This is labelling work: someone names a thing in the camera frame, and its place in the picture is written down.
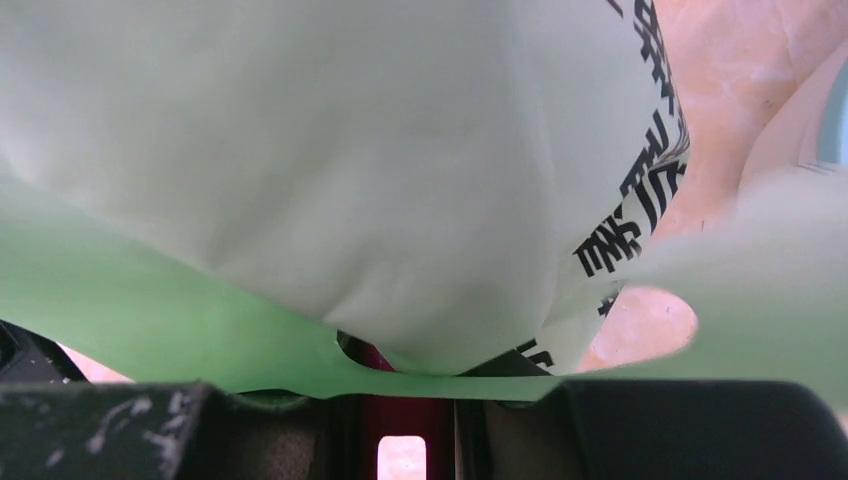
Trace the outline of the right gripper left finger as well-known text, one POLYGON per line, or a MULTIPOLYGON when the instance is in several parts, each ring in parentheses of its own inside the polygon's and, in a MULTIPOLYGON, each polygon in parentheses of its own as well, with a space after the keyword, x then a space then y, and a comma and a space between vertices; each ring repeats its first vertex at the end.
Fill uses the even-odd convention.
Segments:
POLYGON ((354 479, 329 401, 205 383, 8 384, 5 479, 354 479))

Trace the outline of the purple plastic scoop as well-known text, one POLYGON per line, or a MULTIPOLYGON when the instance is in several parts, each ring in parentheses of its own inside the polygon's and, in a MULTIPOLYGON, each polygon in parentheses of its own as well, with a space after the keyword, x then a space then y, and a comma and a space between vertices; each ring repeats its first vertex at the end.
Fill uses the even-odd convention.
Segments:
POLYGON ((392 439, 423 443, 424 479, 455 477, 453 401, 369 394, 355 395, 353 401, 355 479, 378 477, 380 448, 392 439))

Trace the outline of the teal litter box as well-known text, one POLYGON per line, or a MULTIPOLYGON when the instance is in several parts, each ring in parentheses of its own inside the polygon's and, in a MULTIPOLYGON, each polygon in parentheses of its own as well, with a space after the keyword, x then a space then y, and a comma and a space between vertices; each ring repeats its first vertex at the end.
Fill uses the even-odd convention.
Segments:
POLYGON ((818 162, 818 138, 827 100, 847 60, 842 43, 791 95, 755 140, 738 190, 777 171, 818 162))

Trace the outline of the green litter bag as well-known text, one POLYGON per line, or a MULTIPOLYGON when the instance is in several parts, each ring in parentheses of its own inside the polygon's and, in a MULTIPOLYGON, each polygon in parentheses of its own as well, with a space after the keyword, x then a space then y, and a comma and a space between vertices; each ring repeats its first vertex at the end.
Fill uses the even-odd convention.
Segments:
POLYGON ((5 1, 1 316, 136 381, 532 401, 624 289, 607 378, 847 404, 847 171, 782 112, 716 220, 661 1, 5 1))

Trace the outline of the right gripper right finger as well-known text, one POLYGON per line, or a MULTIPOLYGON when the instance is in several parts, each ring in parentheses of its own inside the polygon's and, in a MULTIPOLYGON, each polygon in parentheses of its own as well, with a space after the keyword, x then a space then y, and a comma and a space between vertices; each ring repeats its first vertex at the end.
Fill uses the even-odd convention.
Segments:
POLYGON ((847 437, 811 390, 741 380, 565 380, 462 401, 471 479, 843 479, 847 437))

